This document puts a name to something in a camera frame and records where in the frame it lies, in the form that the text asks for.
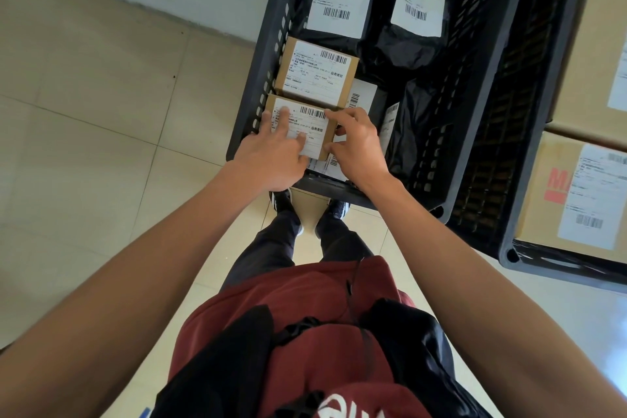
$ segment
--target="person's left arm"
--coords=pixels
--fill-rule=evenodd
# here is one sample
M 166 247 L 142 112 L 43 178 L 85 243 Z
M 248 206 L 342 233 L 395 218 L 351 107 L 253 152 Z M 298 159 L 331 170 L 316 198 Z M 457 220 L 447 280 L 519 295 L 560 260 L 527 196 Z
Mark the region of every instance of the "person's left arm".
M 99 416 L 119 395 L 189 291 L 216 243 L 258 195 L 299 180 L 305 139 L 259 135 L 168 217 L 111 258 L 0 357 L 0 416 Z

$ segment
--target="barcode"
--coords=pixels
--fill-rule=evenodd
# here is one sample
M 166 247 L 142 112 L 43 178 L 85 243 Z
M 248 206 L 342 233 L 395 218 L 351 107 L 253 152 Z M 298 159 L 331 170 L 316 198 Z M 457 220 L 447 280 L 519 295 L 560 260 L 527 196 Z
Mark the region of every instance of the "barcode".
M 592 227 L 599 230 L 603 227 L 603 220 L 601 220 L 600 218 L 593 218 L 591 216 L 582 214 L 577 215 L 575 223 L 578 225 L 584 225 L 585 227 Z
M 320 56 L 322 58 L 327 58 L 329 60 L 333 60 L 334 62 L 341 63 L 342 65 L 346 65 L 346 62 L 348 61 L 347 57 L 343 57 L 341 55 L 338 55 L 338 54 L 332 53 L 332 52 L 328 52 L 326 50 L 322 50 L 320 52 Z
M 625 156 L 620 156 L 618 154 L 610 152 L 609 154 L 607 154 L 607 158 L 613 160 L 614 162 L 618 162 L 619 164 L 627 165 L 627 157 Z
M 307 107 L 307 106 L 301 106 L 300 107 L 300 112 L 303 114 L 306 114 L 308 116 L 315 116 L 317 118 L 320 119 L 324 119 L 324 111 L 321 111 L 319 109 L 315 109 L 313 107 Z
M 412 17 L 422 20 L 424 22 L 426 22 L 427 20 L 427 12 L 418 10 L 416 7 L 408 3 L 405 4 L 405 12 L 409 13 Z
M 357 103 L 359 103 L 359 93 L 351 94 L 349 99 L 349 107 L 357 107 Z
M 350 18 L 350 10 L 340 10 L 338 8 L 325 7 L 322 14 L 326 17 L 341 18 L 342 20 Z

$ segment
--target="person's left hand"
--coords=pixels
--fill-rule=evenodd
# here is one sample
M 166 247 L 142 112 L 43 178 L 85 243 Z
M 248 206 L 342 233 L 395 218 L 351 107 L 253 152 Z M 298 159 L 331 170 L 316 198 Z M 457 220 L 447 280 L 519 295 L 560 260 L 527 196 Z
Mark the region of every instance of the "person's left hand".
M 264 111 L 259 134 L 250 134 L 241 142 L 233 162 L 249 171 L 265 190 L 280 192 L 298 182 L 309 165 L 309 157 L 299 155 L 307 137 L 299 133 L 296 139 L 287 138 L 290 126 L 287 107 L 281 108 L 275 132 L 271 125 L 271 112 Z

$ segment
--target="red logo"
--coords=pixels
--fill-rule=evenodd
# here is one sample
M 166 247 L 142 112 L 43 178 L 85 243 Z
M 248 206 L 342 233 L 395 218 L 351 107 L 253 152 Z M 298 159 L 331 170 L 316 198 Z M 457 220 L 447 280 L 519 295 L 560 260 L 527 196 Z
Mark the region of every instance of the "red logo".
M 568 170 L 552 168 L 549 174 L 549 183 L 546 192 L 544 192 L 544 200 L 564 205 L 571 188 L 571 182 L 572 175 L 568 173 Z

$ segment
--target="person's right arm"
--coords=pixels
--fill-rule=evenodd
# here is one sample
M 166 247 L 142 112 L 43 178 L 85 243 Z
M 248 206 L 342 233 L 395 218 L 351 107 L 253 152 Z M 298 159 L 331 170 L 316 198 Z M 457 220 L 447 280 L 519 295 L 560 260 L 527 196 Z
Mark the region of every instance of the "person's right arm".
M 451 343 L 506 418 L 627 417 L 627 402 L 529 297 L 392 177 L 363 109 L 327 149 L 379 210 Z

